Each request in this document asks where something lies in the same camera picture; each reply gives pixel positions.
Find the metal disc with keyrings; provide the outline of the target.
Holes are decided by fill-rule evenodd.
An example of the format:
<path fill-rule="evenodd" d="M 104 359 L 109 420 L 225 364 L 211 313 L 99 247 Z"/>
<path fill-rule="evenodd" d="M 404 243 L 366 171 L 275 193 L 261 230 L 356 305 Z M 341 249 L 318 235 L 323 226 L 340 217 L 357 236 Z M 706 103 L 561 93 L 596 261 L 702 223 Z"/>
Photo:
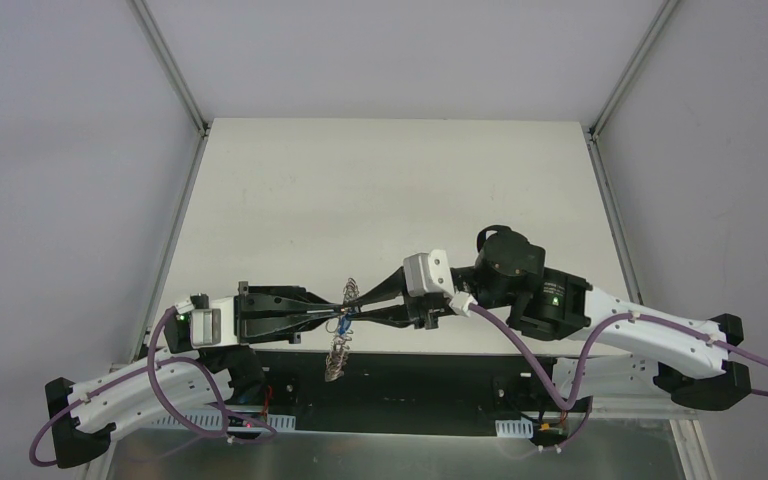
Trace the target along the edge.
<path fill-rule="evenodd" d="M 360 295 L 360 289 L 354 278 L 349 278 L 343 289 L 343 303 L 349 304 Z M 332 343 L 325 360 L 324 380 L 328 383 L 335 382 L 344 375 L 344 368 L 350 353 L 351 341 L 351 317 L 357 313 L 356 307 L 346 307 L 339 317 L 337 326 L 333 331 Z"/>

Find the blue-headed key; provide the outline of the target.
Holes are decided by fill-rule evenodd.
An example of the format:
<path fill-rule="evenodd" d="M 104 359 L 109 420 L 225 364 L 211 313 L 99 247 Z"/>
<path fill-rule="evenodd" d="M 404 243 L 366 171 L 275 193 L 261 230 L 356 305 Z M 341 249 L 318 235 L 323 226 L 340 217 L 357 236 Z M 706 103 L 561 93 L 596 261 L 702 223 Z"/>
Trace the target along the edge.
<path fill-rule="evenodd" d="M 336 333 L 339 336 L 345 335 L 349 332 L 350 328 L 351 328 L 351 318 L 349 316 L 343 316 L 340 318 L 338 322 Z"/>

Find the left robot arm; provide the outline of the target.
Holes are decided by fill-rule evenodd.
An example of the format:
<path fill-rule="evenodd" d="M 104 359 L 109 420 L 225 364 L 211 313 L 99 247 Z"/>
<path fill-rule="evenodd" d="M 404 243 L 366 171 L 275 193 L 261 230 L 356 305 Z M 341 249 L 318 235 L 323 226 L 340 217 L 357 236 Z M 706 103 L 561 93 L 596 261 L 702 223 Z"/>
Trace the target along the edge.
<path fill-rule="evenodd" d="M 228 437 L 235 420 L 266 431 L 273 390 L 256 343 L 299 341 L 301 332 L 353 312 L 349 279 L 339 303 L 302 287 L 256 287 L 212 300 L 196 294 L 168 308 L 143 345 L 143 357 L 84 382 L 48 382 L 47 423 L 29 448 L 38 467 L 88 464 L 134 431 L 170 417 L 197 439 Z"/>

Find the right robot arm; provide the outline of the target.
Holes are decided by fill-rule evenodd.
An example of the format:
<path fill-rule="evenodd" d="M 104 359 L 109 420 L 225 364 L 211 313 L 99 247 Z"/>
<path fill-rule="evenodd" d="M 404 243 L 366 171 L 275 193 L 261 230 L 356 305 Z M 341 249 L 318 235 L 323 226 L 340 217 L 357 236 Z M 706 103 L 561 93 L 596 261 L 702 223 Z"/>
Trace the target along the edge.
<path fill-rule="evenodd" d="M 623 300 L 547 267 L 545 250 L 507 226 L 481 230 L 476 250 L 460 268 L 440 249 L 411 255 L 345 308 L 396 328 L 434 327 L 449 315 L 488 321 L 532 368 L 528 397 L 543 410 L 618 393 L 724 411 L 750 395 L 749 369 L 733 360 L 740 318 L 694 320 Z"/>

